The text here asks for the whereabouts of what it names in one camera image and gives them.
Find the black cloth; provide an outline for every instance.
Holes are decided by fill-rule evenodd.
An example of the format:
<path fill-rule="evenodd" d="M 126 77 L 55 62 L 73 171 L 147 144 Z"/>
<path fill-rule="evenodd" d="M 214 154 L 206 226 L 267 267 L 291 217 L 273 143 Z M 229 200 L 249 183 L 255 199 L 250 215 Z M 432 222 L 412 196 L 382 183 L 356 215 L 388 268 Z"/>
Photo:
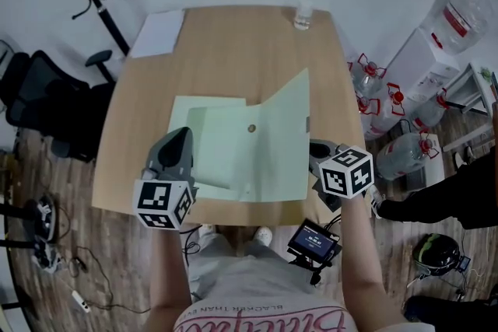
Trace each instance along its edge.
<path fill-rule="evenodd" d="M 26 242 L 26 241 L 10 241 L 0 239 L 0 248 L 19 248 L 19 249 L 34 249 L 35 242 Z"/>
<path fill-rule="evenodd" d="M 464 229 L 498 225 L 495 148 L 458 172 L 404 201 L 382 202 L 378 215 L 397 222 L 436 223 L 455 217 Z"/>

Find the wooden table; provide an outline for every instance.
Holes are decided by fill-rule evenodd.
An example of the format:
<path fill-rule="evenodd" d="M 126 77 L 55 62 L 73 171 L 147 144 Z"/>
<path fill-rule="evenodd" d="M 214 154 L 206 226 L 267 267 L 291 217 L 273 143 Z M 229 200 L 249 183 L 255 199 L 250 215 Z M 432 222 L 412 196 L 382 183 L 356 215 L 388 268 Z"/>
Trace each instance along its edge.
<path fill-rule="evenodd" d="M 268 99 L 304 68 L 310 71 L 312 138 L 364 147 L 349 71 L 328 12 L 315 12 L 308 31 L 292 24 L 293 9 L 223 6 L 189 9 L 172 54 L 129 58 L 103 128 L 93 206 L 132 213 L 132 192 L 150 147 L 168 128 L 176 95 Z M 188 222 L 299 225 L 333 214 L 311 185 L 305 201 L 244 203 L 198 198 Z"/>

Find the person's hand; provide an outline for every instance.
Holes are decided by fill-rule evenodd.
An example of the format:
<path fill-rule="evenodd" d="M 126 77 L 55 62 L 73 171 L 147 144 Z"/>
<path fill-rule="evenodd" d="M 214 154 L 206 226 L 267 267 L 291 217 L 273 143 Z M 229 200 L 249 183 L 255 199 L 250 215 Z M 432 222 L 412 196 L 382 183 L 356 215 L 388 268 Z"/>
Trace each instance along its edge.
<path fill-rule="evenodd" d="M 498 138 L 498 102 L 493 103 L 493 130 Z"/>

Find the small display screen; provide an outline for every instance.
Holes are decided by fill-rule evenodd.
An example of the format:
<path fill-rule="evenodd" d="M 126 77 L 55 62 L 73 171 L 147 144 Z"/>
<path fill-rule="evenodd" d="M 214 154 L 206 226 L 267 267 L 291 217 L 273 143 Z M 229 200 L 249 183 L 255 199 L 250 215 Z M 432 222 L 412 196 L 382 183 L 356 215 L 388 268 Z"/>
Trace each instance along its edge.
<path fill-rule="evenodd" d="M 330 235 L 319 225 L 306 220 L 289 242 L 289 247 L 320 263 L 327 259 L 336 245 L 336 241 L 330 238 Z"/>

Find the helmet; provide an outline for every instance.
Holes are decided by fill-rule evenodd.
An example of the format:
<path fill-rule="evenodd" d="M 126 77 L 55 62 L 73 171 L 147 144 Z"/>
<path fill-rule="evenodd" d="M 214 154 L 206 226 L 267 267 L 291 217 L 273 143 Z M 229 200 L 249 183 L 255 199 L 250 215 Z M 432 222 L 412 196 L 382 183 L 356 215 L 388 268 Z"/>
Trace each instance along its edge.
<path fill-rule="evenodd" d="M 422 274 L 445 275 L 460 262 L 460 248 L 453 238 L 427 234 L 413 250 L 413 260 Z"/>

